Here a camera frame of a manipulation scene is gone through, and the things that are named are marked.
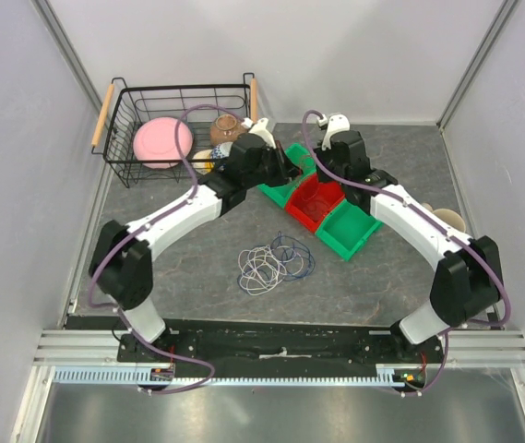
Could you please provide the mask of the yellow bowl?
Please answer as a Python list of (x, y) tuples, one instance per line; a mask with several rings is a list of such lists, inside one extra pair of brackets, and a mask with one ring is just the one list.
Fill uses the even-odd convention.
[(216, 169), (217, 165), (215, 162), (206, 162), (203, 174), (209, 174)]

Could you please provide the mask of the pink plate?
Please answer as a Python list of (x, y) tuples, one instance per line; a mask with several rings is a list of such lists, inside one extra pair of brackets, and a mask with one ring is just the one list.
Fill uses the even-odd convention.
[[(159, 117), (141, 126), (133, 140), (135, 157), (150, 169), (169, 169), (176, 166), (181, 161), (174, 135), (178, 122), (172, 117)], [(180, 151), (186, 158), (193, 147), (194, 137), (184, 122), (179, 123)]]

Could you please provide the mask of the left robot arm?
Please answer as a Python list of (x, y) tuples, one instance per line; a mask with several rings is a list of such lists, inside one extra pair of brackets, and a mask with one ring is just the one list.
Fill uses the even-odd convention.
[(137, 335), (137, 352), (148, 362), (161, 362), (170, 349), (163, 336), (168, 327), (150, 297), (153, 262), (183, 236), (241, 204), (249, 189), (285, 186), (300, 173), (282, 148), (245, 134), (233, 143), (228, 157), (216, 161), (174, 202), (142, 219), (109, 221), (101, 228), (89, 265), (90, 287), (113, 299)]

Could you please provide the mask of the red plastic bin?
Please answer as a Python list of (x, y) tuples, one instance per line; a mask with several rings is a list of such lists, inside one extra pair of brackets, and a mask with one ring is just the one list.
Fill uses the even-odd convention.
[(327, 216), (344, 200), (336, 182), (320, 182), (310, 174), (292, 192), (285, 210), (310, 233), (315, 233)]

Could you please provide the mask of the near green plastic bin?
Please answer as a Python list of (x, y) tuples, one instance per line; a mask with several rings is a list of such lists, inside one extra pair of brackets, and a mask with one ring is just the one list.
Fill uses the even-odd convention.
[(381, 221), (344, 199), (322, 221), (316, 237), (340, 258), (349, 261), (381, 226)]

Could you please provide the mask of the cream bowl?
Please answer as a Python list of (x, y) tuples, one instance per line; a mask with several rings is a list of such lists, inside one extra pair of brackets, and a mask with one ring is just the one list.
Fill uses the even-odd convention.
[(204, 175), (204, 167), (206, 162), (211, 162), (211, 150), (200, 150), (192, 158), (192, 166), (198, 174)]

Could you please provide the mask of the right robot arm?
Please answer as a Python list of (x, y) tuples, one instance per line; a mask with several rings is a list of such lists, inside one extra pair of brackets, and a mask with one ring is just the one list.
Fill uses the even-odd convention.
[(383, 222), (434, 271), (428, 299), (391, 328), (391, 356), (410, 363), (434, 336), (475, 320), (501, 301), (499, 249), (488, 236), (474, 239), (418, 203), (389, 173), (372, 167), (356, 130), (325, 136), (314, 150), (320, 180), (340, 185), (346, 200)]

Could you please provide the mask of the brown ceramic bowl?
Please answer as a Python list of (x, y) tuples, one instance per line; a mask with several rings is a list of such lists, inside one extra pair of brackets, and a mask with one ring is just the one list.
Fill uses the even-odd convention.
[(245, 132), (246, 128), (238, 118), (231, 114), (222, 114), (210, 126), (210, 143), (216, 147), (225, 142), (234, 142)]

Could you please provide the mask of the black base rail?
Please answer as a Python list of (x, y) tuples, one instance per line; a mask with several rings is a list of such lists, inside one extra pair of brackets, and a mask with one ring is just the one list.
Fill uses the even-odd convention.
[(378, 365), (439, 364), (440, 341), (405, 346), (386, 327), (171, 319), (154, 344), (174, 353), (175, 372), (205, 376), (371, 375)]

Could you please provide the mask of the blue patterned bowl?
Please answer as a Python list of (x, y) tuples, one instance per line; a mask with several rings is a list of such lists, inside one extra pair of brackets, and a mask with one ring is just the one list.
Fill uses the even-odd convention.
[(223, 142), (215, 146), (210, 153), (211, 161), (215, 163), (217, 161), (228, 158), (231, 153), (232, 145), (232, 142)]

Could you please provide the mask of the beige mug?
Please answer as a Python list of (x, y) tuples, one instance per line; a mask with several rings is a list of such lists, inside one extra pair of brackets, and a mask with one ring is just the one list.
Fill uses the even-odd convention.
[(453, 235), (456, 232), (466, 232), (466, 223), (456, 211), (451, 209), (435, 210), (428, 203), (424, 203), (423, 207), (430, 213), (429, 218), (434, 223), (434, 226), (445, 236)]

